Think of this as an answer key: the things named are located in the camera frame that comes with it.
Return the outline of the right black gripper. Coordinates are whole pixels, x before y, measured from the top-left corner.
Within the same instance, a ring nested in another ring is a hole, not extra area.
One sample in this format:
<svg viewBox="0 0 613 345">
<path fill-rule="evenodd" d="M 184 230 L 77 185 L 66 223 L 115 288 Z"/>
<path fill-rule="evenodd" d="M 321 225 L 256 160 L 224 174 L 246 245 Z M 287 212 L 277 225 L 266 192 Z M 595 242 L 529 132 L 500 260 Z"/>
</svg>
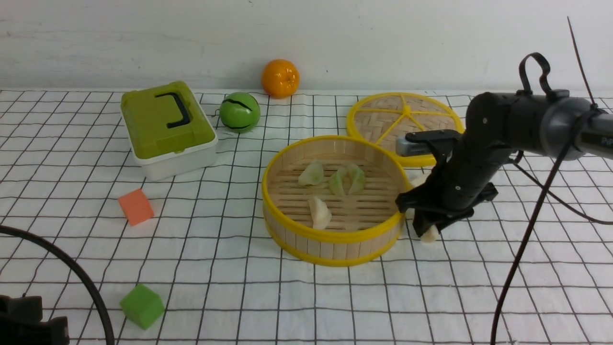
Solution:
<svg viewBox="0 0 613 345">
<path fill-rule="evenodd" d="M 396 197 L 400 212 L 415 208 L 412 227 L 419 238 L 434 227 L 442 231 L 471 218 L 473 207 L 493 175 L 509 161 L 513 149 L 504 136 L 515 97 L 505 93 L 476 96 L 466 112 L 465 131 L 453 151 L 436 160 L 427 181 Z"/>
</svg>

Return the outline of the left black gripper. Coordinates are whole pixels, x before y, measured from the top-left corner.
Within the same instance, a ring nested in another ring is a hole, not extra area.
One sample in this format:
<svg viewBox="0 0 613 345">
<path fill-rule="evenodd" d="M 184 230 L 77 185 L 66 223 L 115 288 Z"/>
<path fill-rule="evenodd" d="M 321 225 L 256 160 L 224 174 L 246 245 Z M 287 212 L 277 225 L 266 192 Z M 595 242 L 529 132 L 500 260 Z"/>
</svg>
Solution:
<svg viewBox="0 0 613 345">
<path fill-rule="evenodd" d="M 0 297 L 0 343 L 2 345 L 68 345 L 65 316 L 43 321 L 42 298 Z"/>
</svg>

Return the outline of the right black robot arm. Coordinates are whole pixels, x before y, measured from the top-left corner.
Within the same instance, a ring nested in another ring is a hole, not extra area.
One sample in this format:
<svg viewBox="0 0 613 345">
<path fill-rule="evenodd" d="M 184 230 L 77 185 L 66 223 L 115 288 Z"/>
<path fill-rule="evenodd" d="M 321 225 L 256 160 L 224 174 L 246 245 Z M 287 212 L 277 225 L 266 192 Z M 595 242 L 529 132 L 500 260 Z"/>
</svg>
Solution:
<svg viewBox="0 0 613 345">
<path fill-rule="evenodd" d="M 423 184 L 396 197 L 396 206 L 401 213 L 414 210 L 419 236 L 433 226 L 443 230 L 497 196 L 492 178 L 513 153 L 556 159 L 565 144 L 567 161 L 585 154 L 611 159 L 611 114 L 584 98 L 484 92 L 469 103 L 463 133 L 439 129 L 397 138 L 398 155 L 429 153 L 436 164 Z"/>
</svg>

